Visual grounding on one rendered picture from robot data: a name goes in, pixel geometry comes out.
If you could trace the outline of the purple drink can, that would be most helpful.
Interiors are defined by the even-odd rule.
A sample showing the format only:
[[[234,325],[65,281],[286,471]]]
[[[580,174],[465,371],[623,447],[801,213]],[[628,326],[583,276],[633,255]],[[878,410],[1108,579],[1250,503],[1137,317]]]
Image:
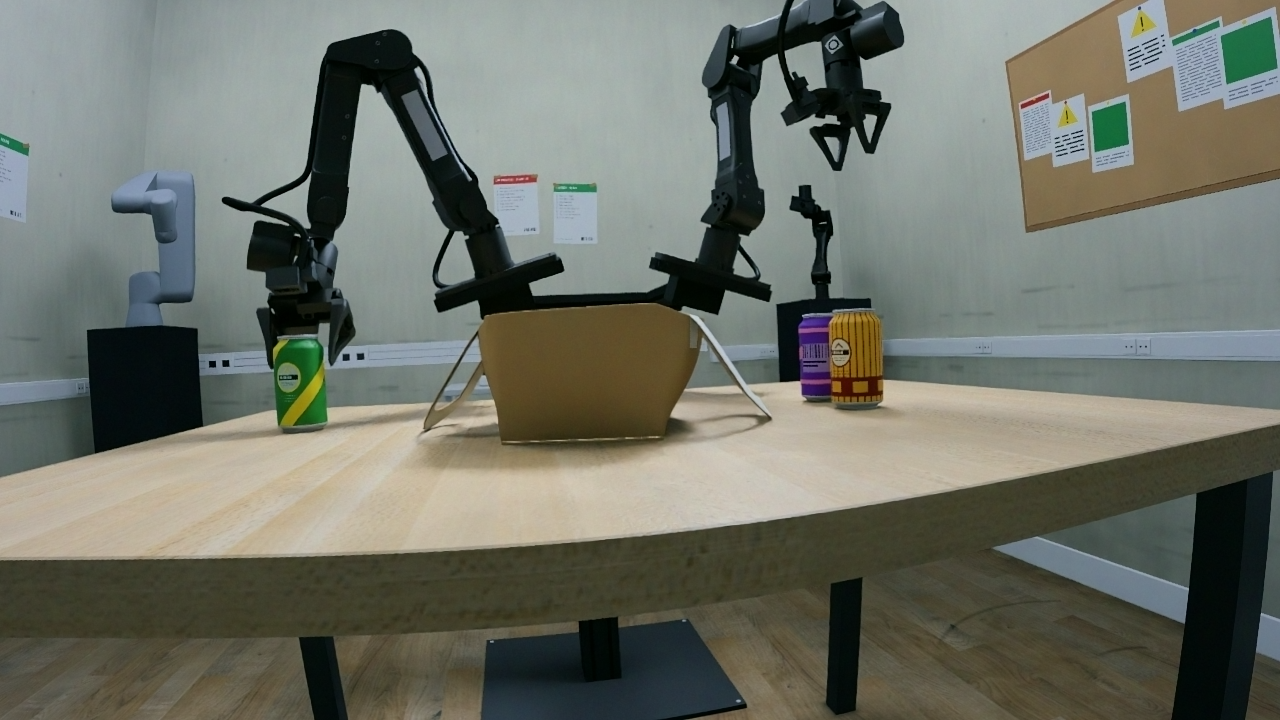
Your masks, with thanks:
[[[808,402],[832,402],[829,322],[833,316],[833,313],[806,314],[799,325],[801,396]]]

